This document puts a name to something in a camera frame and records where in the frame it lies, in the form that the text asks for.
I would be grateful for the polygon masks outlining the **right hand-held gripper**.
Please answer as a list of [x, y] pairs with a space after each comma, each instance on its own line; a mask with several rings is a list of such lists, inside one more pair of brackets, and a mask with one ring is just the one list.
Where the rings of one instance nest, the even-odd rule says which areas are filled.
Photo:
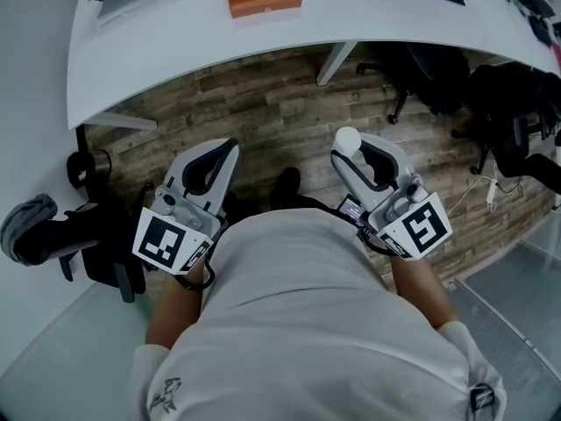
[[367, 222], [375, 237], [403, 260], [420, 260], [452, 234], [442, 202], [415, 175], [400, 147], [370, 133], [360, 138], [359, 152], [373, 170], [372, 179], [337, 150], [330, 152], [331, 163], [351, 194], [371, 212]]

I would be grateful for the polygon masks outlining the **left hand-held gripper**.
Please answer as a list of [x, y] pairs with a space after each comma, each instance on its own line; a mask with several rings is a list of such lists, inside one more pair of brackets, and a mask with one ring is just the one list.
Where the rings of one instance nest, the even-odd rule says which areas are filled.
[[171, 275], [187, 275], [214, 244], [220, 219], [175, 191], [210, 191], [210, 210], [220, 210], [240, 154], [235, 139], [214, 139], [177, 155], [165, 186], [140, 213], [132, 253]]

